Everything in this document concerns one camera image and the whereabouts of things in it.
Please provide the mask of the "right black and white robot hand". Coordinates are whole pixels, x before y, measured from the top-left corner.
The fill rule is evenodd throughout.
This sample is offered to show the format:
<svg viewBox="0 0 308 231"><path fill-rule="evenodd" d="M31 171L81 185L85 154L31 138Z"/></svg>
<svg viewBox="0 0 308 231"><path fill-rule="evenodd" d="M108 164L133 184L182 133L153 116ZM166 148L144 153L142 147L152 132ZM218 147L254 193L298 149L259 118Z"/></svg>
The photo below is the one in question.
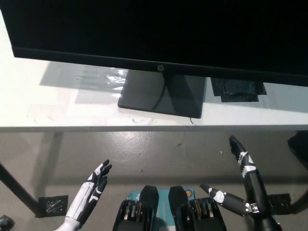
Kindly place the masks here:
<svg viewBox="0 0 308 231"><path fill-rule="evenodd" d="M231 152L240 167L244 179L247 199L242 199L231 193L215 189L209 185L201 184L203 189L218 205L240 216L253 215L257 217L270 217L270 203L265 186L261 179L250 153L232 135L229 137Z"/></svg>

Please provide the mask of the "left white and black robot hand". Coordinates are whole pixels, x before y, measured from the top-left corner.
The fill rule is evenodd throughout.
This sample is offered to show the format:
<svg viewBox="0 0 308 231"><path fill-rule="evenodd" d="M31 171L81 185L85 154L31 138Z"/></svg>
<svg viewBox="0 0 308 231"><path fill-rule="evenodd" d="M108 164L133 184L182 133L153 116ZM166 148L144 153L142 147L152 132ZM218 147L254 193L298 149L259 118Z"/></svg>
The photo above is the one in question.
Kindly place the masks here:
<svg viewBox="0 0 308 231"><path fill-rule="evenodd" d="M79 229L85 224L97 205L107 185L107 174L111 167L112 165L109 164L109 159L101 163L81 185L73 199L66 217L77 221Z"/></svg>

